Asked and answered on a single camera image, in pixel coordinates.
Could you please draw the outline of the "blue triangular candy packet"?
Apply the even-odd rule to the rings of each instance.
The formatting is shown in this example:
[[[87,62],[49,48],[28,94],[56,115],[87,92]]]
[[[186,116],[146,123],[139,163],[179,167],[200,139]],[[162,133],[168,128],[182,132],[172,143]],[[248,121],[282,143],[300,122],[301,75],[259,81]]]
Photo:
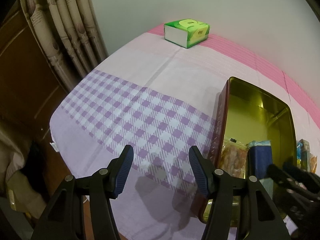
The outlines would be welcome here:
[[[303,170],[310,167],[310,144],[304,139],[297,142],[297,165]]]

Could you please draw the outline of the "navy blue snack pack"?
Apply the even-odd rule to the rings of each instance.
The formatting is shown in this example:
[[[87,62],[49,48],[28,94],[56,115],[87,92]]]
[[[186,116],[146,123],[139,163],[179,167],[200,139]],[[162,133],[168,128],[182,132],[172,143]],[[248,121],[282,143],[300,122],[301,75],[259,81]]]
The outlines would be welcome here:
[[[269,140],[252,141],[248,145],[248,175],[261,182],[268,195],[273,196],[273,180],[267,176],[267,168],[273,164]]]

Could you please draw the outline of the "clear fried twist snack bag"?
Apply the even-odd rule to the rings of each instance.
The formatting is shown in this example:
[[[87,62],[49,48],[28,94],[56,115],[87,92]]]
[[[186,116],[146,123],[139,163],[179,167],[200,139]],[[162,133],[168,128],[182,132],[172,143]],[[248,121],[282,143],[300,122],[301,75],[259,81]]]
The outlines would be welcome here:
[[[224,137],[217,167],[236,178],[245,179],[247,170],[246,145],[234,138]]]

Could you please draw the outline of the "orange snack packet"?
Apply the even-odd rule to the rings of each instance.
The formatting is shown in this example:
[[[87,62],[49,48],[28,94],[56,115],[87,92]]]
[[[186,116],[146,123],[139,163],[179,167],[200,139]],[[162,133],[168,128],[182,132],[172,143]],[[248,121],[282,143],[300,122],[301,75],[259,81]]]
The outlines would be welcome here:
[[[310,154],[308,158],[308,171],[311,173],[316,173],[317,169],[317,156]]]

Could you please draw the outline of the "gold toffee tin box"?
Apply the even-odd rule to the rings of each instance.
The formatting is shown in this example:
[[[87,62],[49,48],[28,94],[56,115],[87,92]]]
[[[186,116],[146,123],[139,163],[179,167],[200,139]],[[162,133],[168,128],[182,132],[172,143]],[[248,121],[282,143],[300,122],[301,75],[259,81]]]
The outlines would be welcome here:
[[[230,77],[219,95],[207,155],[217,168],[236,178],[256,176],[271,198],[276,184],[268,165],[296,164],[296,135],[289,106],[266,90]]]

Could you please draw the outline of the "dark wooden cabinet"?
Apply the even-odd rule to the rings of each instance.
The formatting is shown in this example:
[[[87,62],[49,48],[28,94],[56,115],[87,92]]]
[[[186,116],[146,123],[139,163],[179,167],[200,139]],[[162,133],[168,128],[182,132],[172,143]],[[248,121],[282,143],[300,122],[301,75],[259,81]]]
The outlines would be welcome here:
[[[70,173],[50,145],[49,130],[50,118],[66,95],[15,4],[1,23],[1,117],[31,140],[22,172],[45,201]]]

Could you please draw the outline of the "pink purple checked tablecloth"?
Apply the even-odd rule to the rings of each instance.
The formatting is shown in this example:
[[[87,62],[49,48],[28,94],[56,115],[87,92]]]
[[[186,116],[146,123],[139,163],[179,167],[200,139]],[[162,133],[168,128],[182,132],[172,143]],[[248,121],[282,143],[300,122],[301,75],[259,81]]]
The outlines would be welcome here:
[[[52,146],[77,178],[133,147],[124,192],[112,202],[126,238],[201,238],[204,225],[190,212],[196,184],[188,151],[209,150],[215,103],[231,76],[287,103],[297,138],[319,155],[319,108],[287,72],[216,35],[182,48],[164,39],[162,25],[105,59],[52,115]]]

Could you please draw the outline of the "green tissue pack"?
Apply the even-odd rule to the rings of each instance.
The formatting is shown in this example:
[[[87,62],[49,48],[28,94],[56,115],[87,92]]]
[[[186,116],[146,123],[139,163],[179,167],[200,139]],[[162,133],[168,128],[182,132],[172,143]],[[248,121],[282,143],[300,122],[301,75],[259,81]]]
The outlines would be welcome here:
[[[205,41],[210,25],[193,19],[183,19],[164,24],[164,38],[183,48],[190,48]]]

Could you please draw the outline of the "beige patterned curtain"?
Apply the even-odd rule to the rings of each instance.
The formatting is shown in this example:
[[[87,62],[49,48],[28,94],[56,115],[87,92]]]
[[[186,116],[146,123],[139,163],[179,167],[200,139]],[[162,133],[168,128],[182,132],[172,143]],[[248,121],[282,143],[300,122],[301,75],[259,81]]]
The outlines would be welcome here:
[[[68,91],[106,59],[89,0],[20,0],[20,4],[43,55]]]

